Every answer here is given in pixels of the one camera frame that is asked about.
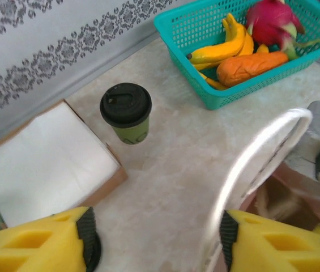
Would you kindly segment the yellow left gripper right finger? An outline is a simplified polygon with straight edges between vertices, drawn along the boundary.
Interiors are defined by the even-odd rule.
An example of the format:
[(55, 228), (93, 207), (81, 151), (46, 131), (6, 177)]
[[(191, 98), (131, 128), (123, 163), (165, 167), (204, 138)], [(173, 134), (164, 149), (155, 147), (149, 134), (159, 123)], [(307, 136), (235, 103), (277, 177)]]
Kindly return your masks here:
[(320, 224), (309, 231), (226, 210), (219, 235), (226, 272), (320, 272)]

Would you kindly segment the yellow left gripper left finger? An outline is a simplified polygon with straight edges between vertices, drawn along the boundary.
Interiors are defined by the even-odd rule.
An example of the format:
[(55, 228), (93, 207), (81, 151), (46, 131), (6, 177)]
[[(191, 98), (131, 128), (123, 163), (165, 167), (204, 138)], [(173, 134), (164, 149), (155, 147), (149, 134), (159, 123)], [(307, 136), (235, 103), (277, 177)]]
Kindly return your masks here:
[(0, 230), (0, 272), (95, 272), (101, 255), (92, 207)]

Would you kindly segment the white paper bag red print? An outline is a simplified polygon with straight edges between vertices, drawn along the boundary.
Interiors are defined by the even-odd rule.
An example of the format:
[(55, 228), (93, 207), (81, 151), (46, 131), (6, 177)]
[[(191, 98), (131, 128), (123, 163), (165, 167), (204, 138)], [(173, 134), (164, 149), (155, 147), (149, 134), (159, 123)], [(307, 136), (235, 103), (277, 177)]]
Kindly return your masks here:
[(226, 272), (219, 227), (241, 210), (312, 231), (320, 224), (320, 182), (310, 110), (290, 109), (265, 126), (229, 171), (204, 228), (195, 272)]

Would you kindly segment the green paper coffee cup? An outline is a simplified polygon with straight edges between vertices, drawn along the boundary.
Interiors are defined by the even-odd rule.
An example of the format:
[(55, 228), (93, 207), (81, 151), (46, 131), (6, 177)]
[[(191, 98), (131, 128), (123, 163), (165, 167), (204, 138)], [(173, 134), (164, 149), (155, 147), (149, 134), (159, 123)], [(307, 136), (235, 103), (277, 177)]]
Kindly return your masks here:
[(149, 133), (150, 118), (147, 117), (138, 125), (126, 128), (112, 126), (117, 137), (127, 145), (136, 145), (145, 140)]

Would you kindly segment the orange toy carrot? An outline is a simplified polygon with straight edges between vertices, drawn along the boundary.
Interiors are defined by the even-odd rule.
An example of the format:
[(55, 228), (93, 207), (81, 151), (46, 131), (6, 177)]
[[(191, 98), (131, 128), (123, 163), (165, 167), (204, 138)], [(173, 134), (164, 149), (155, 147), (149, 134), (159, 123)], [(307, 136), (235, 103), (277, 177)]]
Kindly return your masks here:
[(283, 52), (254, 53), (227, 58), (216, 69), (218, 81), (233, 87), (288, 62)]

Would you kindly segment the pink toy dragon fruit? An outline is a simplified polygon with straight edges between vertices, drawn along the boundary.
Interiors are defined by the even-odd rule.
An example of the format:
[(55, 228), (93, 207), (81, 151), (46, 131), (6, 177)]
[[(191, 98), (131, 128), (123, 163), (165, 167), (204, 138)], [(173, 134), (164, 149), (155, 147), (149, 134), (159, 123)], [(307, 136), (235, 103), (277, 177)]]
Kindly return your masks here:
[(258, 45), (277, 46), (289, 60), (298, 57), (296, 48), (320, 44), (320, 38), (304, 43), (296, 41), (305, 28), (285, 0), (260, 0), (246, 13), (246, 29)]

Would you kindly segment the yellow toy banana bunch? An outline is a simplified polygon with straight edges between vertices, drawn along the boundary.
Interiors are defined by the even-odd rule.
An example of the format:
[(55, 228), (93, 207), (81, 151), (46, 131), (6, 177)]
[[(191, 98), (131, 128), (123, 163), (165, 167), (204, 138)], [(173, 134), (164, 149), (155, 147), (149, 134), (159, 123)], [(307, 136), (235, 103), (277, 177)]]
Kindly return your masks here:
[(218, 67), (222, 61), (229, 58), (233, 58), (235, 61), (250, 61), (269, 56), (268, 53), (253, 53), (252, 37), (248, 34), (246, 28), (235, 20), (232, 14), (228, 14), (222, 22), (226, 32), (224, 43), (199, 48), (186, 56), (196, 70), (201, 71)]

